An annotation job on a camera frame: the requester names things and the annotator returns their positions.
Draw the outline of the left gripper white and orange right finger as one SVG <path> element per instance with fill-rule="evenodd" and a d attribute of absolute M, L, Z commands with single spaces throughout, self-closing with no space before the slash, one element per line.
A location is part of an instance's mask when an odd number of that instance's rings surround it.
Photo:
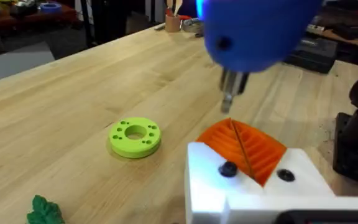
<path fill-rule="evenodd" d="M 232 122 L 245 154 L 248 174 L 232 181 L 242 194 L 333 197 L 334 193 L 302 149 L 287 148 L 269 135 L 238 121 Z"/>

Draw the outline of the left gripper white and orange left finger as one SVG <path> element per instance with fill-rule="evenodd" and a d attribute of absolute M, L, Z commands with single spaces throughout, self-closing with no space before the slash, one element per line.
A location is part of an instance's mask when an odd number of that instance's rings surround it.
<path fill-rule="evenodd" d="M 232 181 L 248 170 L 233 121 L 217 122 L 187 146 L 187 223 L 220 223 L 226 198 L 246 195 L 232 189 Z"/>

